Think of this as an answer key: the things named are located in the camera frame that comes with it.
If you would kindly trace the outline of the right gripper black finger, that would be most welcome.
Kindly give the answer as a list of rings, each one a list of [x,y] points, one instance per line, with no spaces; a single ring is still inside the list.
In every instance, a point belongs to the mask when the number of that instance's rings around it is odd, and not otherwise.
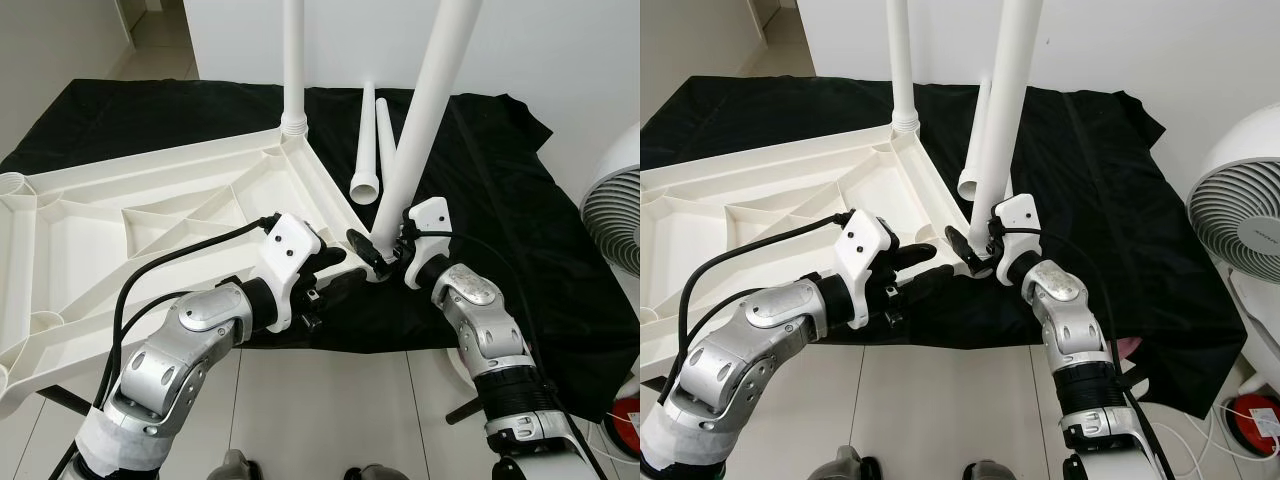
[[[390,275],[390,266],[375,244],[357,229],[348,229],[346,239],[355,253],[369,266],[370,282],[384,282]]]
[[[943,233],[951,250],[966,265],[970,274],[987,274],[987,262],[979,257],[968,238],[959,229],[947,225]]]

